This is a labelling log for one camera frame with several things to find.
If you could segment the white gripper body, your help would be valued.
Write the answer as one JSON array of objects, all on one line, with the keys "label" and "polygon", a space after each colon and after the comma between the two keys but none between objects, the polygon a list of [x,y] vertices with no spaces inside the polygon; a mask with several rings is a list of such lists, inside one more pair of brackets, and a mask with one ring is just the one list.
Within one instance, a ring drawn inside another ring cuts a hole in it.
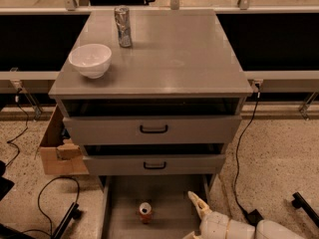
[{"label": "white gripper body", "polygon": [[201,218],[201,239],[254,239],[255,227],[230,219],[228,216],[211,212]]}]

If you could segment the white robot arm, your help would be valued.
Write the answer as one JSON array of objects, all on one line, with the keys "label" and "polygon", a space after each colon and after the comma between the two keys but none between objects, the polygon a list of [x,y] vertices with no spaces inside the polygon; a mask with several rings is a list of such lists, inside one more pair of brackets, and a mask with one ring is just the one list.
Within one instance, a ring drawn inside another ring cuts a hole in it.
[{"label": "white robot arm", "polygon": [[187,195],[200,218],[199,234],[192,231],[182,239],[305,239],[270,220],[261,220],[256,226],[235,221],[227,215],[212,211],[194,192],[189,191]]}]

